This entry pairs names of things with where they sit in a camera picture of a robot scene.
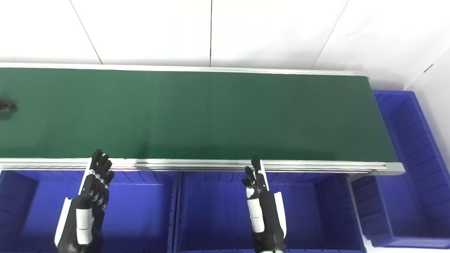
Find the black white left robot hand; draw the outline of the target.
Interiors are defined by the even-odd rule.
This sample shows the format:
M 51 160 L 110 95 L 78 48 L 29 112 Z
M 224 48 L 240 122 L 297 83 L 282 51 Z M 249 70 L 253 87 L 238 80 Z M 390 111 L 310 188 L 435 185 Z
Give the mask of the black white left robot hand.
M 109 202 L 109 185 L 114 178 L 111 160 L 95 150 L 84 171 L 77 196 L 65 198 L 55 232 L 58 253 L 100 253 L 102 226 Z

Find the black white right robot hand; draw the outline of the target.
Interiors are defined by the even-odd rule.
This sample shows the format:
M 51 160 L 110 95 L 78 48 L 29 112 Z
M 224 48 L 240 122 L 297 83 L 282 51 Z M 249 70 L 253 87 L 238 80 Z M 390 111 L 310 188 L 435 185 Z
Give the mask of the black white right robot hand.
M 265 166 L 258 155 L 253 155 L 251 164 L 245 167 L 242 183 L 246 187 L 254 251 L 284 253 L 287 223 L 282 193 L 270 191 Z

